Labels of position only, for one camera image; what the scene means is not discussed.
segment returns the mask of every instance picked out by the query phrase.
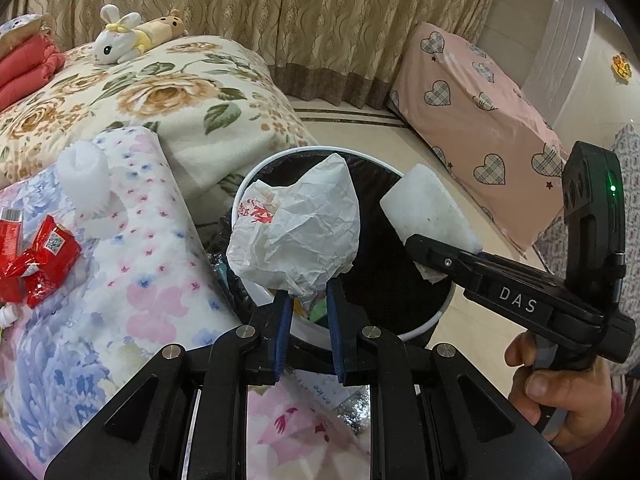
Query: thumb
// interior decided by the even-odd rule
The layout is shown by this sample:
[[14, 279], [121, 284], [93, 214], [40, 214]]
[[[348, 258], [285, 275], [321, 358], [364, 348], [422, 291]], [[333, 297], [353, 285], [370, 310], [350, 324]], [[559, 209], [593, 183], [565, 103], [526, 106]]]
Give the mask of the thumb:
[[581, 413], [600, 402], [602, 386], [589, 373], [538, 370], [527, 378], [525, 392], [543, 406]]

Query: metal screw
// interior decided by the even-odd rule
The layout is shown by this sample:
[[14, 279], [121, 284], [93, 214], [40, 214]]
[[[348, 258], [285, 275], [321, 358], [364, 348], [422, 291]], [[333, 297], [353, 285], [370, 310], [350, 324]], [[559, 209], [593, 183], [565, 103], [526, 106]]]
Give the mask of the metal screw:
[[251, 325], [241, 325], [236, 328], [236, 335], [242, 339], [252, 337], [255, 335], [255, 328]]
[[165, 359], [173, 359], [180, 355], [182, 350], [178, 345], [167, 345], [162, 349], [162, 357]]
[[362, 329], [362, 335], [367, 339], [375, 339], [380, 337], [380, 334], [382, 334], [382, 330], [377, 326], [369, 325]]
[[442, 357], [453, 357], [456, 354], [456, 347], [449, 343], [441, 343], [436, 347], [436, 351]]

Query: red snack wrapper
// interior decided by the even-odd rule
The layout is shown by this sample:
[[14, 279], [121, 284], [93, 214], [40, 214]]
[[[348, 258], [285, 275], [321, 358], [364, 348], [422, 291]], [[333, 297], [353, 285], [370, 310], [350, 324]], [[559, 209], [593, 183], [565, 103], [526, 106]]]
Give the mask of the red snack wrapper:
[[66, 229], [47, 216], [33, 240], [6, 268], [6, 276], [23, 276], [27, 304], [33, 308], [65, 281], [80, 255], [80, 245]]
[[[22, 209], [3, 207], [0, 212], [0, 270], [14, 261], [22, 250]], [[20, 303], [22, 301], [20, 278], [0, 278], [0, 301]]]

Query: tiled floor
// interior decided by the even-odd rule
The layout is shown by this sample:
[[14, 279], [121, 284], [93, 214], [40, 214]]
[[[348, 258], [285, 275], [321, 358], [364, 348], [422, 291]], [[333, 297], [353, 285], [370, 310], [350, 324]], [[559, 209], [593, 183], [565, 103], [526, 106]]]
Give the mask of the tiled floor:
[[[470, 196], [456, 184], [426, 143], [405, 127], [391, 112], [354, 108], [348, 104], [335, 107], [326, 101], [290, 99], [311, 134], [321, 144], [359, 150], [407, 171], [415, 164], [430, 167], [443, 181], [473, 229], [484, 250], [542, 268], [533, 251], [521, 257], [497, 231]], [[513, 369], [504, 363], [503, 354], [522, 328], [497, 314], [468, 301], [458, 289], [432, 338], [433, 343], [450, 342], [503, 393], [511, 388]]]

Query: human hand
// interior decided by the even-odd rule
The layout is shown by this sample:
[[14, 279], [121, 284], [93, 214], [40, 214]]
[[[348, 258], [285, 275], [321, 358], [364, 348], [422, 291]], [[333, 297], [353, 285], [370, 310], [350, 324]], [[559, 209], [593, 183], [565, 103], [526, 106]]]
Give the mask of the human hand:
[[611, 416], [609, 369], [598, 357], [589, 370], [532, 371], [536, 344], [531, 332], [518, 335], [504, 353], [509, 366], [521, 366], [513, 376], [509, 400], [533, 425], [540, 419], [540, 405], [568, 411], [560, 430], [546, 437], [562, 453], [586, 446], [607, 425]]

